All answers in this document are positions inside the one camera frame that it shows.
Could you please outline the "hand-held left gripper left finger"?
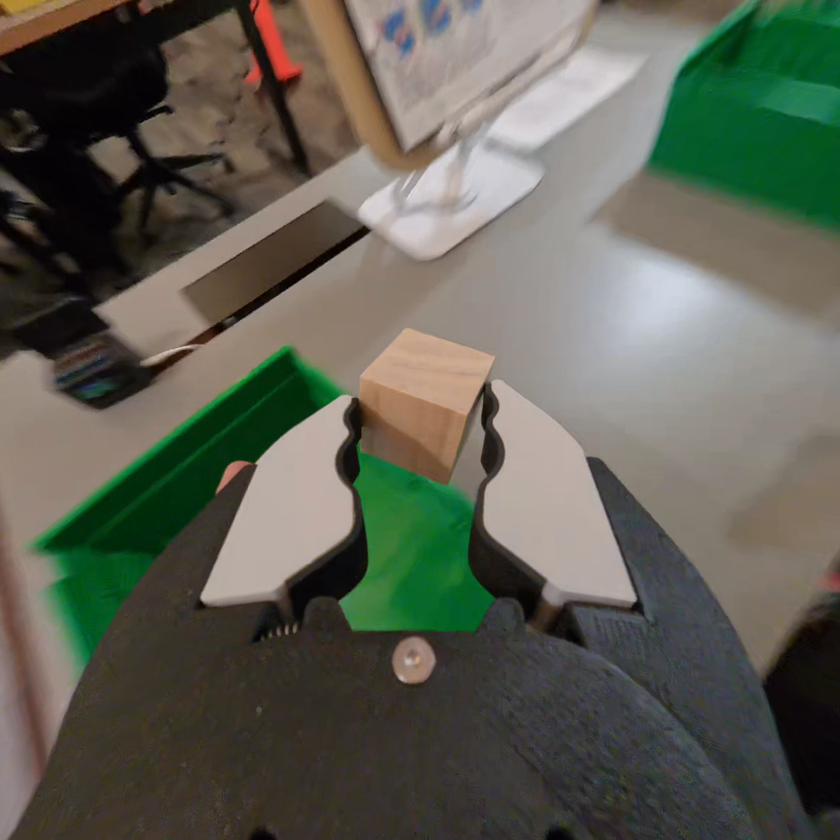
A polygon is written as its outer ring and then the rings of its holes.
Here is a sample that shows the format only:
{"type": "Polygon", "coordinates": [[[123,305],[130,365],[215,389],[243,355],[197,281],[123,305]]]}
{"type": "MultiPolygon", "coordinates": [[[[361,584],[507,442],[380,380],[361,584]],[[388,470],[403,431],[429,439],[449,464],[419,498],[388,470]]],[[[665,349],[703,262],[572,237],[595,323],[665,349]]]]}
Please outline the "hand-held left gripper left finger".
{"type": "Polygon", "coordinates": [[[340,395],[259,457],[201,593],[204,607],[272,604],[301,626],[319,598],[342,600],[368,570],[361,406],[340,395]]]}

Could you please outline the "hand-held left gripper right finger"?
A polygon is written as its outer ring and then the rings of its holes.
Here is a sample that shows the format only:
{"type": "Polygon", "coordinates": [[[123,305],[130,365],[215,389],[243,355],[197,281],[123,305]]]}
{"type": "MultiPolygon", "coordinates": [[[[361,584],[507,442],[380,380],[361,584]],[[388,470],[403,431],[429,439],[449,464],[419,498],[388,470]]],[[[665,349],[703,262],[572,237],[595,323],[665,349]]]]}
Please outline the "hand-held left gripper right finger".
{"type": "Polygon", "coordinates": [[[545,632],[571,606],[630,613],[636,588],[582,446],[502,380],[485,386],[481,425],[476,580],[545,632]]]}

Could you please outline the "green plastic bin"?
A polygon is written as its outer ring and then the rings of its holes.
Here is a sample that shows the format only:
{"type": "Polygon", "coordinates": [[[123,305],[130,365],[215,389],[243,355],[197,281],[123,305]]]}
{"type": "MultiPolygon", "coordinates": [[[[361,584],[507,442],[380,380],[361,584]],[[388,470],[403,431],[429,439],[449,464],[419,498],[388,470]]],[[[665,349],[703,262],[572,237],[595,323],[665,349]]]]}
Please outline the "green plastic bin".
{"type": "MultiPolygon", "coordinates": [[[[153,561],[212,498],[228,465],[254,461],[341,393],[283,348],[31,543],[55,564],[58,581],[47,592],[80,669],[153,561]]],[[[341,601],[352,629],[477,629],[492,599],[469,569],[474,503],[455,487],[364,453],[354,485],[368,568],[341,601]]]]}
{"type": "Polygon", "coordinates": [[[839,3],[745,2],[690,52],[649,165],[839,226],[839,3]]]}

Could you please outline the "small wooden cube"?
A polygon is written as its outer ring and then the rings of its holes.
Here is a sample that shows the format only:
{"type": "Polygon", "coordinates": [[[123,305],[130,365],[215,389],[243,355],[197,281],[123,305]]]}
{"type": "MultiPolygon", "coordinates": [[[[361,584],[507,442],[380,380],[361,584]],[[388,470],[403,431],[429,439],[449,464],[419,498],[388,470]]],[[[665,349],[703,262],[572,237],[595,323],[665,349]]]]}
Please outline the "small wooden cube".
{"type": "Polygon", "coordinates": [[[360,375],[361,452],[447,485],[495,361],[401,331],[360,375]]]}

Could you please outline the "black charger box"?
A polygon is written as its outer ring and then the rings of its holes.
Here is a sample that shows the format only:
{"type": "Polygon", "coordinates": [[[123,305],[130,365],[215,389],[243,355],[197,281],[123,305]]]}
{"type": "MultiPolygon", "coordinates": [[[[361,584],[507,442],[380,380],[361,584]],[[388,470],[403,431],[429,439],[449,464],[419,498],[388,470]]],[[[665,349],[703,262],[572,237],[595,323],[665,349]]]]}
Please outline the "black charger box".
{"type": "Polygon", "coordinates": [[[153,381],[141,357],[111,332],[99,332],[64,349],[51,362],[56,391],[102,410],[146,389],[153,381]]]}

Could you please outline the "white stand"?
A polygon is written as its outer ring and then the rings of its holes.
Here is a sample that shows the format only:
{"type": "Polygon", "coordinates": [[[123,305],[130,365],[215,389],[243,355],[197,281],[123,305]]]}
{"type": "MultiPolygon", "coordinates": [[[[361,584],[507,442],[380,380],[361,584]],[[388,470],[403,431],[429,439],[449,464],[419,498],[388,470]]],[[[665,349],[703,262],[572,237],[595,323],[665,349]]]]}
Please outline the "white stand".
{"type": "Polygon", "coordinates": [[[429,166],[394,171],[395,179],[360,210],[375,233],[405,255],[429,261],[444,256],[530,195],[543,168],[521,153],[499,151],[485,136],[493,119],[541,79],[546,59],[498,90],[431,139],[446,151],[429,166]]]}

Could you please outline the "white paper sheet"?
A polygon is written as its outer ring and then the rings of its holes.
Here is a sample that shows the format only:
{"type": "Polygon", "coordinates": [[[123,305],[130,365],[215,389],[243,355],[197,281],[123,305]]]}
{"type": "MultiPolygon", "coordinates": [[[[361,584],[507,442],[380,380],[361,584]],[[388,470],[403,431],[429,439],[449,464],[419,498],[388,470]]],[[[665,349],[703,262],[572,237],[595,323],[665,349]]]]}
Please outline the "white paper sheet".
{"type": "Polygon", "coordinates": [[[647,61],[645,54],[582,47],[509,105],[487,138],[521,153],[538,151],[624,89],[647,61]]]}

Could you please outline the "black office chair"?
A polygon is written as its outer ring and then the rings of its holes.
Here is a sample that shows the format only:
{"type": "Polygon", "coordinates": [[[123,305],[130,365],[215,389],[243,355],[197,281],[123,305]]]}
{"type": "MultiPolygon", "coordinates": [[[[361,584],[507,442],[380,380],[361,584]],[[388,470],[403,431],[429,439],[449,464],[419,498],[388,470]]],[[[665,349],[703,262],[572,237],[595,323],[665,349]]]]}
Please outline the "black office chair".
{"type": "Polygon", "coordinates": [[[81,151],[109,139],[126,142],[138,164],[115,188],[115,201],[120,207],[133,193],[141,194],[137,228],[145,245],[152,240],[150,216],[159,192],[174,195],[183,187],[218,205],[224,217],[236,213],[225,196],[184,175],[215,163],[234,172],[225,153],[159,156],[145,142],[141,126],[173,113],[167,102],[170,78],[162,47],[133,24],[92,19],[18,49],[3,63],[5,79],[22,96],[20,108],[49,137],[81,151]]]}

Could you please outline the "wooden sheet board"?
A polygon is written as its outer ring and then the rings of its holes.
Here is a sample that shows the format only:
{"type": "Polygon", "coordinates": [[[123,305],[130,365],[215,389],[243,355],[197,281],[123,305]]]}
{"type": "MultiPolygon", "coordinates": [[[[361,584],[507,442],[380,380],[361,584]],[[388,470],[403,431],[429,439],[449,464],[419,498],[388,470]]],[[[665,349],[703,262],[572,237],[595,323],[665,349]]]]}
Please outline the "wooden sheet board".
{"type": "Polygon", "coordinates": [[[410,151],[399,144],[364,52],[341,1],[302,1],[358,141],[386,168],[411,172],[432,164],[445,147],[431,140],[410,151]]]}

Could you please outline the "printed instruction sheet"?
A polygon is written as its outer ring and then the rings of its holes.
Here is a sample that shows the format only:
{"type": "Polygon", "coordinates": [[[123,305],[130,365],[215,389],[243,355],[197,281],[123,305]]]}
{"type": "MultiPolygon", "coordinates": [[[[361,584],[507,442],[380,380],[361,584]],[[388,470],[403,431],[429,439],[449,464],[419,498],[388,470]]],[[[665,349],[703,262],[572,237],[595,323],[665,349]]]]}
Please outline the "printed instruction sheet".
{"type": "Polygon", "coordinates": [[[545,60],[565,57],[595,11],[585,1],[343,3],[402,151],[545,60]]]}

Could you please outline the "orange traffic cone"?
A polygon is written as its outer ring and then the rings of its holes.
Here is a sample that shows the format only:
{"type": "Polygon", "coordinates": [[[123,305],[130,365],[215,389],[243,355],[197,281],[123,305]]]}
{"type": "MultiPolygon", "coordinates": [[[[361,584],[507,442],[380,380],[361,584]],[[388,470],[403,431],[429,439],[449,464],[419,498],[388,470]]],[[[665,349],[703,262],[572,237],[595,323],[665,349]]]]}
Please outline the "orange traffic cone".
{"type": "Polygon", "coordinates": [[[287,53],[271,2],[252,1],[249,7],[275,77],[282,83],[299,81],[303,68],[294,63],[287,53]]]}

